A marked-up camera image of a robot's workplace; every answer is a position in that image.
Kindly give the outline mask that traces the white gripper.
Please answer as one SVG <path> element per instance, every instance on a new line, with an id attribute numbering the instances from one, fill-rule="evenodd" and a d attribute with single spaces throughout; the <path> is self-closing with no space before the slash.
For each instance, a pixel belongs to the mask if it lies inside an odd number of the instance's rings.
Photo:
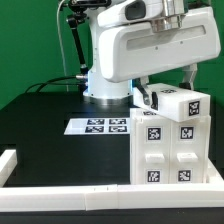
<path id="1" fill-rule="evenodd" d="M 217 57 L 220 50 L 213 9 L 204 7 L 189 11 L 177 29 L 155 32 L 147 21 L 107 27 L 99 37 L 98 54 L 106 80 L 138 78 L 136 87 L 144 104 L 157 110 L 157 93 L 149 89 L 148 75 L 183 67 L 179 87 L 193 90 L 196 63 Z"/>

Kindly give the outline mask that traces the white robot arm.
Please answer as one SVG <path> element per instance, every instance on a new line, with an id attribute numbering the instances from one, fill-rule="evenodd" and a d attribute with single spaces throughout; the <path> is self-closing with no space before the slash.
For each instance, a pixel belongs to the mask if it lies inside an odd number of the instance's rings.
<path id="1" fill-rule="evenodd" d="M 146 77 L 216 58 L 211 6 L 188 0 L 69 0 L 77 21 L 92 17 L 97 60 L 109 82 Z"/>

